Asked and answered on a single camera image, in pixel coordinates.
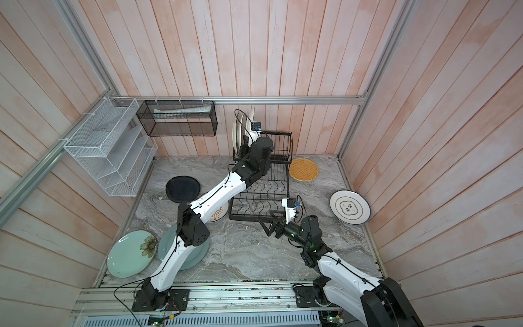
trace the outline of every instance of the gray marble surface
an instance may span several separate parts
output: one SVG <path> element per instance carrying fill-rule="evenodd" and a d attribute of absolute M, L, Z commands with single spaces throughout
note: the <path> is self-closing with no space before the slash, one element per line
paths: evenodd
<path fill-rule="evenodd" d="M 378 276 L 371 250 L 361 226 L 348 225 L 334 217 L 329 199 L 345 189 L 337 158 L 332 155 L 305 156 L 320 170 L 311 182 L 290 177 L 290 195 L 301 195 L 308 214 L 317 215 L 324 242 L 344 260 L 370 275 Z M 128 232 L 148 230 L 158 239 L 176 223 L 178 204 L 167 199 L 165 184 L 178 175 L 196 178 L 201 194 L 208 192 L 224 176 L 230 157 L 170 157 L 155 162 L 153 172 Z M 183 270 L 176 282 L 218 280 L 314 279 L 318 273 L 303 263 L 300 249 L 289 245 L 287 238 L 267 237 L 257 222 L 229 220 L 228 216 L 207 223 L 211 245 L 207 255 L 195 267 Z M 150 276 L 160 261 L 155 257 L 140 274 L 120 279 L 109 276 L 106 283 L 128 283 Z"/>

